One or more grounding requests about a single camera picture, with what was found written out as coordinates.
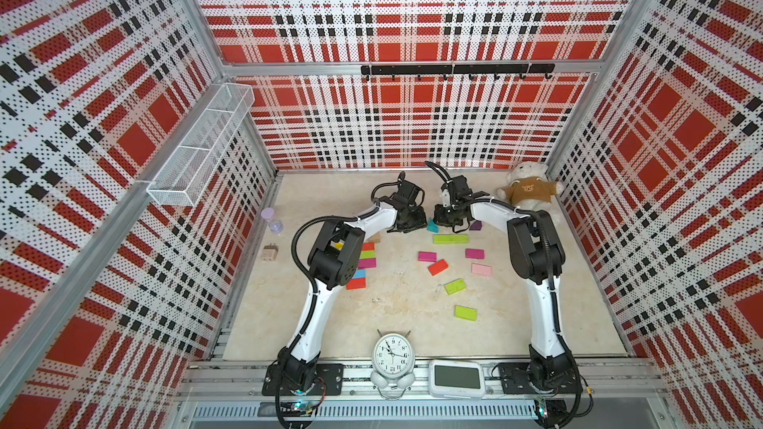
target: vent grille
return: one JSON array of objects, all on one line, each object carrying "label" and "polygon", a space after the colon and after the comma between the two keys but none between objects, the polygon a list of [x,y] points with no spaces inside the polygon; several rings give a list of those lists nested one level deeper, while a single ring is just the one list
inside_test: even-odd
[{"label": "vent grille", "polygon": [[[205,402],[196,407],[196,421],[266,421],[259,405],[272,402]],[[316,411],[320,421],[375,420],[495,420],[536,419],[532,399],[468,401],[326,401]]]}]

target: light pink block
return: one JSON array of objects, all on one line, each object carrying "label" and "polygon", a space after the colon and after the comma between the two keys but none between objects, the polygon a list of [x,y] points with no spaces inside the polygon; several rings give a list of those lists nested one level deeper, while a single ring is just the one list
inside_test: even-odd
[{"label": "light pink block", "polygon": [[437,262],[437,254],[434,252],[419,252],[419,262]]},{"label": "light pink block", "polygon": [[484,251],[478,248],[468,248],[466,249],[466,258],[474,258],[482,261],[484,260]]},{"label": "light pink block", "polygon": [[358,261],[358,269],[376,268],[375,258],[362,258]]},{"label": "light pink block", "polygon": [[480,263],[472,263],[472,273],[483,276],[491,276],[493,274],[493,267],[489,265],[482,265]]}]

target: white teddy bear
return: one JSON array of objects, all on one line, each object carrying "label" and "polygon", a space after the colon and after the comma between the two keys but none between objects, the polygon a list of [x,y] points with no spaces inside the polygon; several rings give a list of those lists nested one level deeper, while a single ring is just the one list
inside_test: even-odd
[{"label": "white teddy bear", "polygon": [[498,198],[520,209],[547,211],[554,223],[558,224],[562,216],[554,211],[551,196],[561,194],[565,186],[562,183],[549,183],[546,171],[548,166],[534,161],[525,161],[514,167],[506,176],[508,186],[501,187],[496,192]]}]

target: plaid wall panel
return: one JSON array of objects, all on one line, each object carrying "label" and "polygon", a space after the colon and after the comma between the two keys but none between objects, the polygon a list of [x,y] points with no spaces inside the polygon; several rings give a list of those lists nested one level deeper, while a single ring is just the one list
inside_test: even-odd
[{"label": "plaid wall panel", "polygon": [[763,0],[654,0],[559,177],[689,427],[763,415]]},{"label": "plaid wall panel", "polygon": [[599,58],[630,0],[198,0],[224,61]]},{"label": "plaid wall panel", "polygon": [[176,0],[0,0],[0,350],[210,82]]},{"label": "plaid wall panel", "polygon": [[275,166],[513,167],[545,160],[587,75],[250,77]]},{"label": "plaid wall panel", "polygon": [[161,427],[215,344],[265,176],[239,131],[200,204],[149,205],[0,427]]}]

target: white wire shelf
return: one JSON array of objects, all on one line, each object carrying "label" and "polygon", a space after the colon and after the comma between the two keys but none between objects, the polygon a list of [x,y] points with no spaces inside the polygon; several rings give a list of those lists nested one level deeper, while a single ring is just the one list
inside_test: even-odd
[{"label": "white wire shelf", "polygon": [[158,205],[194,206],[198,203],[236,129],[254,103],[249,85],[212,86],[218,90],[209,105],[148,187],[148,194]]}]

